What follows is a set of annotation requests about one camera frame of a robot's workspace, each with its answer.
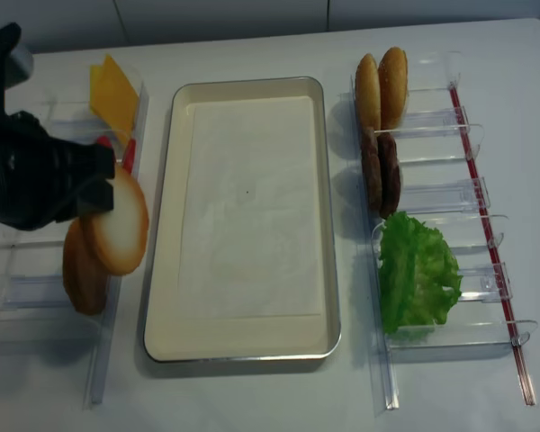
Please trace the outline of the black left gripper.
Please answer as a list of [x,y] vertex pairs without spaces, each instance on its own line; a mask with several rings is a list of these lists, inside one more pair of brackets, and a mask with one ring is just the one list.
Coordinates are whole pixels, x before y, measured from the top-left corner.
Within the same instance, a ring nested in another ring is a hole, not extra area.
[[0,223],[38,230],[113,209],[112,147],[51,137],[21,112],[0,115]]

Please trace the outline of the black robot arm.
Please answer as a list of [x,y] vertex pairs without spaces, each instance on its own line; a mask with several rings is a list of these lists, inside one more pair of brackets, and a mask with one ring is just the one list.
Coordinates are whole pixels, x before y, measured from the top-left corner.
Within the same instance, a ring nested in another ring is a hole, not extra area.
[[32,54],[21,27],[0,28],[0,223],[39,230],[52,222],[113,209],[113,151],[50,136],[26,111],[5,110],[6,90],[27,80]]

